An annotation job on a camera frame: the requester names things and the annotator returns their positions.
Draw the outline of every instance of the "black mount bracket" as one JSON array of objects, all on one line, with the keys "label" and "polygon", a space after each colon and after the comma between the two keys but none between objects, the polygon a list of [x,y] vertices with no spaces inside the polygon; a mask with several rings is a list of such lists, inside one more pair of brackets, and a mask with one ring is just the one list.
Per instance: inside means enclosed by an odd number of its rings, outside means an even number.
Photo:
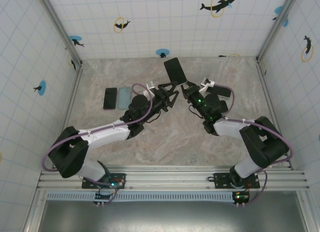
[{"label": "black mount bracket", "polygon": [[230,173],[214,173],[213,180],[215,188],[231,188],[231,189],[246,189],[246,188],[260,188],[260,183],[257,175],[251,174],[242,183],[234,185]]}]

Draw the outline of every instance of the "light blue smartphone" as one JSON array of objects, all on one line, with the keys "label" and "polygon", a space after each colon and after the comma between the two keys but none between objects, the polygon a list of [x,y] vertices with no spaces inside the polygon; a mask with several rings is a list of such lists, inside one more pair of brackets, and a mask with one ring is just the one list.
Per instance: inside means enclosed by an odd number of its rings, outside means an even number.
[{"label": "light blue smartphone", "polygon": [[131,87],[118,89],[117,108],[120,110],[128,109],[131,102]]}]

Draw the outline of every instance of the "black smartphone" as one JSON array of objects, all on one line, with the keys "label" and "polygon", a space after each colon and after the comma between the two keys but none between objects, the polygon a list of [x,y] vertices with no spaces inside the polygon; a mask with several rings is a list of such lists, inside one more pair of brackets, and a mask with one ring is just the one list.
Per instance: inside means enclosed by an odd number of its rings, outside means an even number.
[{"label": "black smartphone", "polygon": [[184,71],[182,70],[178,58],[172,58],[168,61],[165,61],[164,67],[166,69],[166,72],[168,73],[170,81],[177,82],[177,86],[185,84],[187,82],[187,78]]},{"label": "black smartphone", "polygon": [[104,93],[103,109],[115,109],[117,102],[117,88],[106,88]]}]

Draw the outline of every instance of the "smartphone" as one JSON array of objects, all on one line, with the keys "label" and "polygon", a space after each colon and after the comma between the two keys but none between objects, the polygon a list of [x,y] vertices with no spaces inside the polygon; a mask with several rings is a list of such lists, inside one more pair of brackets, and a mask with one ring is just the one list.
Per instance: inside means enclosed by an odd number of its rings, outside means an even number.
[{"label": "smartphone", "polygon": [[117,102],[117,88],[106,88],[104,93],[103,109],[115,109]]},{"label": "smartphone", "polygon": [[164,62],[164,67],[171,82],[177,82],[177,86],[185,84],[187,78],[180,65],[178,58],[172,58]]},{"label": "smartphone", "polygon": [[117,108],[120,110],[128,109],[131,102],[131,87],[119,88]]}]

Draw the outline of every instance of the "cable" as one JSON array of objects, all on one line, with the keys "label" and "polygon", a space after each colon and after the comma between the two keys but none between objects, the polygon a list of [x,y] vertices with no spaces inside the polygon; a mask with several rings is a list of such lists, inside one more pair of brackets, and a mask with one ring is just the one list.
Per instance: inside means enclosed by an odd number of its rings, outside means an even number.
[{"label": "cable", "polygon": [[146,123],[152,123],[153,121],[156,121],[160,117],[160,115],[161,115],[161,111],[159,112],[159,115],[155,119],[151,120],[150,122],[147,121]]},{"label": "cable", "polygon": [[200,117],[200,115],[199,115],[199,114],[197,114],[197,113],[195,113],[195,112],[191,111],[191,109],[190,109],[190,107],[191,107],[191,106],[194,108],[194,106],[191,104],[191,105],[188,107],[189,111],[190,111],[191,113],[193,113],[193,114],[197,115],[197,116],[198,116],[198,118],[203,118],[202,116]]},{"label": "cable", "polygon": [[110,195],[112,195],[113,193],[111,193],[111,194],[101,194],[100,193],[100,190],[101,189],[104,189],[103,187],[101,187],[99,190],[98,190],[98,194],[101,196],[101,197],[103,197],[103,196],[110,196]]},{"label": "cable", "polygon": [[248,198],[249,198],[249,200],[250,200],[250,187],[251,187],[251,184],[248,183]]},{"label": "cable", "polygon": [[[140,86],[140,87],[142,87],[143,89],[145,89],[145,90],[148,92],[150,98],[152,98],[151,92],[150,92],[144,85],[139,84],[139,83],[135,83],[135,84],[132,85],[131,89],[133,90],[134,93],[136,93],[135,90],[134,90],[134,87],[135,87],[135,86]],[[107,129],[110,129],[110,128],[114,128],[114,127],[120,127],[120,126],[124,126],[124,125],[130,125],[130,124],[138,123],[138,122],[142,121],[144,118],[147,117],[147,115],[150,113],[150,111],[151,111],[151,109],[152,109],[152,105],[153,105],[153,100],[150,99],[150,107],[149,107],[148,111],[146,112],[146,114],[144,114],[141,118],[139,118],[139,119],[137,119],[137,120],[135,120],[135,121],[131,121],[131,122],[128,122],[128,123],[120,123],[120,124],[115,124],[115,125],[109,125],[109,126],[101,127],[101,128],[92,130],[91,134],[94,134],[94,133],[97,133],[97,132],[100,132],[100,131],[103,131],[103,130],[107,130]],[[89,134],[88,132],[80,133],[80,134],[77,134],[77,135],[74,135],[74,136],[65,138],[65,139],[61,140],[60,142],[54,144],[54,145],[45,153],[45,155],[43,156],[43,158],[42,158],[42,160],[41,160],[42,169],[45,170],[45,171],[47,171],[47,172],[56,172],[57,169],[49,169],[49,168],[47,168],[46,165],[45,165],[45,161],[46,161],[46,158],[48,157],[48,155],[49,155],[55,148],[57,148],[58,146],[64,144],[65,142],[68,142],[68,141],[70,141],[70,140],[72,140],[72,139],[75,139],[75,138],[79,138],[79,137],[82,137],[82,136],[86,136],[86,135],[88,135],[88,134]],[[94,180],[91,180],[91,182],[96,183],[96,184],[100,184],[100,185],[107,185],[107,186],[113,187],[111,184],[108,184],[108,183],[101,183],[101,182],[97,182],[97,181],[94,181]]]},{"label": "cable", "polygon": [[224,178],[224,179],[216,179],[212,176],[208,177],[207,180],[209,182],[222,182],[222,181],[230,181],[231,179],[230,178]]},{"label": "cable", "polygon": [[263,184],[263,187],[261,189],[261,191],[256,195],[256,197],[253,198],[253,200],[249,201],[248,203],[246,203],[245,205],[249,205],[249,204],[252,204],[253,202],[255,202],[258,198],[261,197],[262,193],[264,192],[265,188],[266,188],[266,185],[267,185],[267,180],[268,180],[268,174],[263,171],[263,173],[265,174],[265,180],[264,180],[264,184]]},{"label": "cable", "polygon": [[288,140],[286,140],[284,137],[282,137],[280,134],[274,132],[273,130],[263,126],[263,125],[260,125],[260,124],[257,124],[257,123],[254,123],[254,122],[250,122],[250,121],[246,121],[246,120],[237,120],[237,119],[231,119],[231,118],[225,118],[225,120],[227,121],[230,121],[230,122],[235,122],[235,123],[246,123],[246,124],[250,124],[252,126],[256,126],[256,127],[259,127],[269,133],[272,133],[274,136],[276,136],[277,138],[279,138],[280,140],[282,140],[282,142],[289,148],[290,150],[290,155],[287,157],[287,158],[284,158],[284,159],[280,159],[280,160],[277,160],[273,163],[271,163],[270,165],[272,164],[277,164],[277,163],[282,163],[282,162],[286,162],[288,160],[290,160],[292,157],[293,157],[293,154],[294,154],[294,148],[292,147],[292,145],[289,143]]},{"label": "cable", "polygon": [[234,186],[234,185],[232,184],[232,182],[230,183],[230,185],[231,185],[233,188],[243,188],[243,187],[244,187],[244,185],[242,185],[241,187],[236,187],[236,186]]},{"label": "cable", "polygon": [[217,86],[217,87],[220,87],[220,88],[226,88],[226,89],[229,89],[230,91],[231,91],[231,93],[232,93],[232,103],[231,103],[231,106],[230,106],[230,108],[229,108],[229,110],[228,111],[226,111],[225,113],[222,113],[223,115],[226,115],[226,114],[228,114],[230,111],[231,111],[231,109],[232,109],[232,107],[234,106],[234,104],[235,104],[235,92],[233,91],[233,89],[231,88],[231,87],[228,87],[228,86],[225,86],[225,85],[219,85],[219,84],[214,84],[215,86]]},{"label": "cable", "polygon": [[[250,124],[250,125],[253,125],[253,126],[256,126],[256,127],[259,127],[261,129],[264,129],[265,131],[269,132],[269,133],[272,133],[274,136],[276,136],[277,138],[281,139],[282,142],[287,145],[287,147],[289,148],[290,150],[290,155],[287,157],[287,158],[284,158],[284,159],[280,159],[280,160],[277,160],[275,162],[272,162],[271,164],[277,164],[277,163],[282,163],[282,162],[285,162],[285,161],[288,161],[290,160],[294,155],[294,148],[292,147],[292,145],[289,143],[289,141],[287,141],[284,137],[282,137],[280,134],[274,132],[273,130],[263,126],[263,125],[260,125],[260,124],[257,124],[257,123],[254,123],[254,122],[249,122],[249,121],[246,121],[246,120],[237,120],[237,119],[226,119],[230,122],[235,122],[235,123],[246,123],[246,124]],[[257,196],[249,201],[248,203],[246,203],[246,205],[248,204],[251,204],[253,203],[254,201],[256,201],[259,197],[261,197],[262,193],[264,192],[265,188],[266,188],[266,185],[267,185],[267,179],[268,179],[268,175],[267,173],[264,171],[264,168],[261,168],[257,171],[257,173],[260,173],[260,172],[264,172],[265,173],[265,181],[264,181],[264,185],[261,189],[261,191],[257,194]]]}]

